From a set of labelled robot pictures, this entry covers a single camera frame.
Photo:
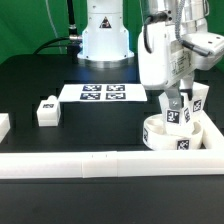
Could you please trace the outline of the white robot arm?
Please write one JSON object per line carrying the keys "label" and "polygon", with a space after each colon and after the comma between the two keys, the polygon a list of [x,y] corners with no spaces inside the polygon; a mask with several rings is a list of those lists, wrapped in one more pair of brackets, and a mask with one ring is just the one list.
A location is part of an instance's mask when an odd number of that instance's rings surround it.
{"label": "white robot arm", "polygon": [[180,109],[180,93],[193,96],[194,71],[208,70],[224,56],[224,36],[207,29],[207,0],[139,1],[142,31],[135,54],[123,25],[123,0],[87,0],[78,60],[111,68],[136,56],[144,88],[165,91],[169,107]]}

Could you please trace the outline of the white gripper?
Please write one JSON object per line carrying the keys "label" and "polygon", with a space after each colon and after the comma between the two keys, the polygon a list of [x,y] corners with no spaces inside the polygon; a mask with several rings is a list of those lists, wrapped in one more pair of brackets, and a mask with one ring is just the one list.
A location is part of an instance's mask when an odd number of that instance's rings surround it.
{"label": "white gripper", "polygon": [[209,70],[224,56],[224,36],[209,32],[205,18],[182,22],[180,35],[196,51],[178,42],[175,24],[168,22],[144,25],[138,38],[140,82],[146,90],[166,89],[172,110],[182,108],[180,91],[193,98],[193,71]]}

